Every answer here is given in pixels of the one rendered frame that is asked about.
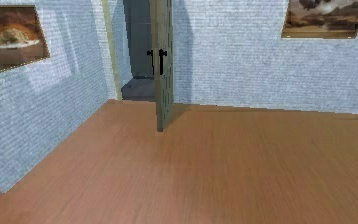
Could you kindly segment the grey-green room door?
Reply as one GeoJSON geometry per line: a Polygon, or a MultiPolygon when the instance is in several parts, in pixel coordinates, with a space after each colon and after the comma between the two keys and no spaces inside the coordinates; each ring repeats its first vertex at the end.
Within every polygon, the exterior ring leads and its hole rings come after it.
{"type": "Polygon", "coordinates": [[[174,104],[172,6],[173,0],[150,0],[152,61],[159,132],[167,126],[174,104]],[[159,74],[159,49],[167,51],[167,56],[164,57],[163,75],[159,74]]]}

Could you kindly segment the brown framed landscape picture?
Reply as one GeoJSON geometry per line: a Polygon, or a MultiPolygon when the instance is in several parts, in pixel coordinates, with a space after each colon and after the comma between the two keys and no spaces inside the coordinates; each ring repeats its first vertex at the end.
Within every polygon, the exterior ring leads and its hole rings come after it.
{"type": "Polygon", "coordinates": [[[358,0],[289,0],[282,38],[355,39],[358,0]]]}

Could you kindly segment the brown framed arch picture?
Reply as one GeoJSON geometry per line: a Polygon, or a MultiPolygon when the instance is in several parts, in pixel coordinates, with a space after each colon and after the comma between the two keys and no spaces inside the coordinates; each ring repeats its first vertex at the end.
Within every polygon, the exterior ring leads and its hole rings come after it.
{"type": "Polygon", "coordinates": [[[0,73],[50,57],[35,5],[0,5],[0,73]]]}

